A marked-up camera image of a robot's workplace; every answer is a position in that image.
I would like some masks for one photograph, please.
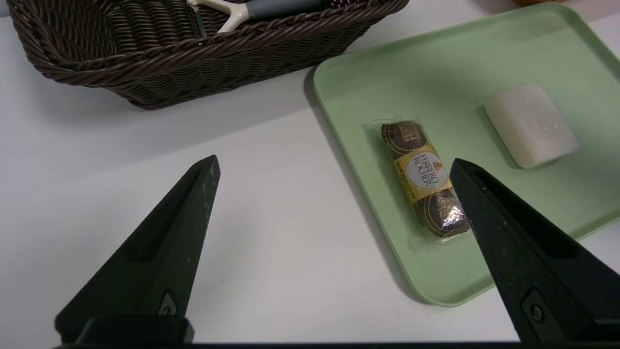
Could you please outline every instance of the brown wicker basket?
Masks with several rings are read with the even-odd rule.
[[[408,1],[334,0],[321,12],[222,34],[226,15],[201,7],[204,38],[185,0],[7,3],[28,60],[45,77],[156,109],[315,65]]]

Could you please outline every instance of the ferrero rocher label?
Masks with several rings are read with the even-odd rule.
[[[394,164],[411,204],[438,191],[452,188],[448,172],[435,147],[430,144],[403,155]]]

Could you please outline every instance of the soap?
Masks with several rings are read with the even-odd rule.
[[[574,153],[579,143],[548,93],[535,84],[501,91],[484,109],[517,165],[532,168]]]

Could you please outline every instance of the plastic tray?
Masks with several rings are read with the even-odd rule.
[[[620,217],[620,62],[579,16],[545,3],[332,58],[314,87],[413,289],[441,306],[493,286],[473,234],[424,248],[376,119],[418,118],[444,164],[491,172],[570,236]],[[536,83],[580,142],[576,154],[523,170],[483,110],[494,93]]]

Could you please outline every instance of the ferrero rocher package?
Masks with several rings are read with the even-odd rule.
[[[383,122],[381,138],[394,161],[405,194],[433,243],[447,242],[469,230],[446,166],[414,121]]]

